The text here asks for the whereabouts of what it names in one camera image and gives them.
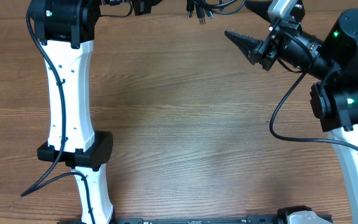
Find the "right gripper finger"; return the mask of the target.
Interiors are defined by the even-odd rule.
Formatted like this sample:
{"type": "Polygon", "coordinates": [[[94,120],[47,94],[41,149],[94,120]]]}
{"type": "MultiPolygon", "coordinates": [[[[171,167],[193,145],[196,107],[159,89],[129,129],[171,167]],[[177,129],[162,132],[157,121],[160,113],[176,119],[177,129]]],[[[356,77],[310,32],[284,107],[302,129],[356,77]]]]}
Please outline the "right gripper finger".
{"type": "Polygon", "coordinates": [[[252,65],[259,61],[260,54],[258,51],[264,43],[263,40],[254,39],[229,30],[225,30],[224,35],[239,48],[252,65]]]}
{"type": "Polygon", "coordinates": [[[268,14],[268,9],[271,5],[272,1],[249,1],[246,0],[244,6],[253,12],[254,14],[260,16],[267,22],[271,22],[268,14]]]}

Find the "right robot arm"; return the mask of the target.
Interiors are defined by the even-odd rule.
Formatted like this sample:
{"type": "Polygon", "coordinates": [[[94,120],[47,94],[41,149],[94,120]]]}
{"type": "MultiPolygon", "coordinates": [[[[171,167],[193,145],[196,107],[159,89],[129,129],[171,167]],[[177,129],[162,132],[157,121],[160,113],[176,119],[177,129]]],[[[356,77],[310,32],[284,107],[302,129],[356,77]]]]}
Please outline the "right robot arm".
{"type": "Polygon", "coordinates": [[[311,75],[310,105],[325,142],[341,166],[352,221],[358,223],[358,8],[342,12],[321,40],[305,32],[301,1],[251,1],[247,8],[269,22],[265,40],[226,31],[251,64],[264,70],[275,62],[300,77],[311,75]]]}

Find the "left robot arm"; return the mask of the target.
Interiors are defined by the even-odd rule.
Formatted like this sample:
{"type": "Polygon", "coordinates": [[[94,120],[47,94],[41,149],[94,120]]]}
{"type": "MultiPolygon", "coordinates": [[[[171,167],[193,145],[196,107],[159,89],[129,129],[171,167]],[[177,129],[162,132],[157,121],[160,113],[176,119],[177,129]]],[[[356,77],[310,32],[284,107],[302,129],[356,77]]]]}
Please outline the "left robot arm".
{"type": "Polygon", "coordinates": [[[65,163],[78,186],[82,215],[78,223],[114,223],[108,194],[106,166],[112,154],[113,135],[93,129],[90,115],[90,65],[94,28],[102,5],[120,1],[37,0],[26,13],[30,36],[45,60],[50,102],[48,139],[37,149],[51,166],[23,196],[63,178],[47,176],[65,163]]]}

